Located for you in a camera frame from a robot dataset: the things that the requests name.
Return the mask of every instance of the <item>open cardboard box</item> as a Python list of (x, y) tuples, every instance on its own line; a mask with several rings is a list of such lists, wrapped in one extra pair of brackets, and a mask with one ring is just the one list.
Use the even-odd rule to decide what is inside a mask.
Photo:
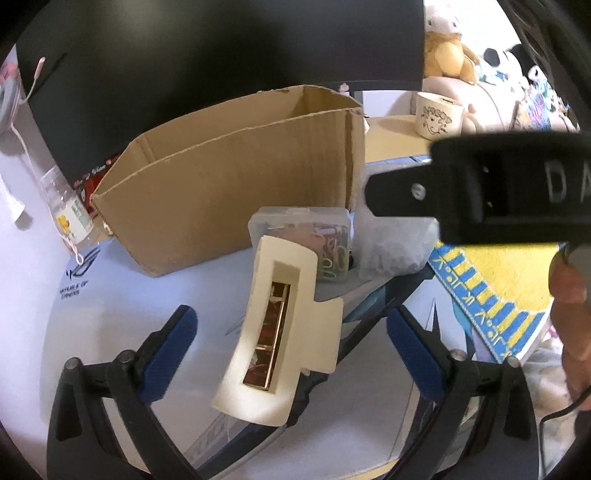
[(363, 111), (316, 86), (259, 92), (190, 113), (133, 140), (91, 197), (153, 276), (250, 246), (262, 206), (352, 208)]

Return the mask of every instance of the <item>clamp jaw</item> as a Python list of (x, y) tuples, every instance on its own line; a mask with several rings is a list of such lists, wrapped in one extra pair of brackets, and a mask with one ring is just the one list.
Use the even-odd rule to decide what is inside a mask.
[[(61, 373), (47, 441), (49, 480), (200, 480), (152, 412), (197, 334), (197, 314), (181, 305), (137, 352), (83, 365), (70, 358)], [(113, 398), (150, 473), (130, 465), (103, 405)]]
[[(448, 352), (404, 306), (388, 315), (387, 327), (421, 395), (437, 407), (385, 480), (537, 480), (534, 407), (519, 360), (488, 364)], [(454, 466), (438, 473), (472, 397), (482, 401), (467, 445)]]

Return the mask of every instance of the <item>finger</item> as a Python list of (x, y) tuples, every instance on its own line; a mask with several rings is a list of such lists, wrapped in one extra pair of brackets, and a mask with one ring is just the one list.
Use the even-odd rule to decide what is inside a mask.
[(591, 359), (591, 314), (586, 303), (555, 301), (550, 319), (573, 357), (580, 361)]
[[(567, 388), (574, 402), (591, 385), (591, 362), (580, 362), (565, 350), (562, 365), (566, 373)], [(583, 402), (579, 410), (591, 410), (591, 397)]]
[(584, 303), (587, 300), (587, 285), (581, 272), (564, 261), (558, 252), (550, 264), (548, 275), (550, 294), (563, 303)]

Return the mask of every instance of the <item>black monitor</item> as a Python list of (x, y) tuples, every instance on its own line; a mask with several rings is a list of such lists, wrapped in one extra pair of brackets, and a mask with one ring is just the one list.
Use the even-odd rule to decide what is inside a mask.
[(17, 42), (72, 183), (140, 133), (259, 90), (420, 90), (422, 0), (51, 0)]

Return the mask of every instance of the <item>bottle label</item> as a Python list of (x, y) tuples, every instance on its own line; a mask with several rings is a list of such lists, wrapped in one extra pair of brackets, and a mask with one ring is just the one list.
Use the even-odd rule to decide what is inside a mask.
[(56, 213), (56, 222), (74, 245), (82, 242), (93, 228), (92, 219), (78, 196), (69, 200), (66, 206)]

